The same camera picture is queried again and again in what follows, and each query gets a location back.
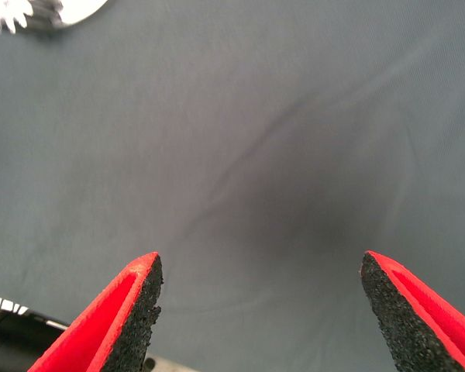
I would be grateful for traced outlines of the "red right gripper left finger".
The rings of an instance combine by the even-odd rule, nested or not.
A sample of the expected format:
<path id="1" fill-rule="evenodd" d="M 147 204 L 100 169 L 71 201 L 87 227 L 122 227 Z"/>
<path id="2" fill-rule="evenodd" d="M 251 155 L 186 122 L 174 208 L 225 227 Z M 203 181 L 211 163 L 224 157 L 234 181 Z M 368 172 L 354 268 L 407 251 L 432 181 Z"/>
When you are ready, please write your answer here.
<path id="1" fill-rule="evenodd" d="M 141 371 L 163 283 L 156 252 L 136 258 L 30 367 L 31 371 Z"/>

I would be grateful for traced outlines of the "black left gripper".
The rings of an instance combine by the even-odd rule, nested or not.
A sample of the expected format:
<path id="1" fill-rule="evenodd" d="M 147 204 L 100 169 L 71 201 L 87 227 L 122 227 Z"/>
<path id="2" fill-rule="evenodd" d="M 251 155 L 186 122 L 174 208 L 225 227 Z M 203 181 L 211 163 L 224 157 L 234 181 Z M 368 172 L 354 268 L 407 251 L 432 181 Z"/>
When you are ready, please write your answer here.
<path id="1" fill-rule="evenodd" d="M 68 327 L 0 297 L 0 371 L 27 371 Z"/>

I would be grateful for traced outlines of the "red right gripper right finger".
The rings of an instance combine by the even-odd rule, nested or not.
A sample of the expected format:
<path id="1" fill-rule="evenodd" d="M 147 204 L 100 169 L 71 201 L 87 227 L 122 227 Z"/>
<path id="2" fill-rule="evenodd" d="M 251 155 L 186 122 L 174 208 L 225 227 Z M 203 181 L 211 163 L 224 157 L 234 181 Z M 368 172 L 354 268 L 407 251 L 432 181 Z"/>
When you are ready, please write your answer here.
<path id="1" fill-rule="evenodd" d="M 367 251 L 363 290 L 399 371 L 465 371 L 465 315 L 399 262 Z"/>

